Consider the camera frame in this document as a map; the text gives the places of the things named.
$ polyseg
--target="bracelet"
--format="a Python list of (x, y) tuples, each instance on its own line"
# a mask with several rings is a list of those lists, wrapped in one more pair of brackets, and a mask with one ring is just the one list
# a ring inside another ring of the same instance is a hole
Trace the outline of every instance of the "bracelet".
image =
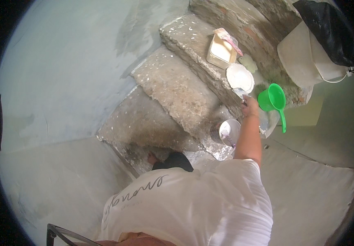
[(255, 115), (255, 114), (249, 114), (249, 115), (247, 115), (247, 116), (244, 116), (243, 119), (248, 118), (249, 116), (256, 116), (256, 117), (258, 117), (258, 119), (260, 120), (260, 117), (259, 117), (258, 115)]

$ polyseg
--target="pink paintbrush handle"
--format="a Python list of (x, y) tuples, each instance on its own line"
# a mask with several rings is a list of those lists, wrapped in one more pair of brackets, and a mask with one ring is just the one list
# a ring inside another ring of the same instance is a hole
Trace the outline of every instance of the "pink paintbrush handle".
[(235, 45), (235, 43), (233, 42), (233, 40), (230, 37), (228, 37), (228, 38), (223, 37), (222, 40), (228, 42), (240, 56), (243, 56), (243, 52), (241, 52), (241, 50)]

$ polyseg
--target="black plastic bag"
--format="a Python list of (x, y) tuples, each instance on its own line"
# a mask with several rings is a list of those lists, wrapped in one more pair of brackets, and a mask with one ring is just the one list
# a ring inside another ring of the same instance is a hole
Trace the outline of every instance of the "black plastic bag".
[(354, 38), (339, 10), (329, 3), (299, 0), (293, 6), (332, 62), (354, 66)]

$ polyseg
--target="paint can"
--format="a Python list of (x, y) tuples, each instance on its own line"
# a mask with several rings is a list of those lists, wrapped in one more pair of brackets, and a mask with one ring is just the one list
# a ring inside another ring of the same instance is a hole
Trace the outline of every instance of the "paint can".
[(232, 144), (226, 139), (224, 135), (221, 134), (221, 131), (226, 130), (230, 136), (230, 139), (237, 143), (237, 140), (240, 135), (241, 124), (233, 119), (226, 121), (218, 122), (212, 125), (210, 130), (211, 139), (218, 144), (232, 146)]

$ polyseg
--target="white plastic lid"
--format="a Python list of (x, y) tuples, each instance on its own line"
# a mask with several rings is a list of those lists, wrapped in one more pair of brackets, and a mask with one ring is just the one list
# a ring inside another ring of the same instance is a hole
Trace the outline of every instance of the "white plastic lid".
[(233, 63), (226, 69), (226, 78), (232, 89), (241, 88), (247, 93), (251, 93), (255, 85), (252, 73), (237, 63)]

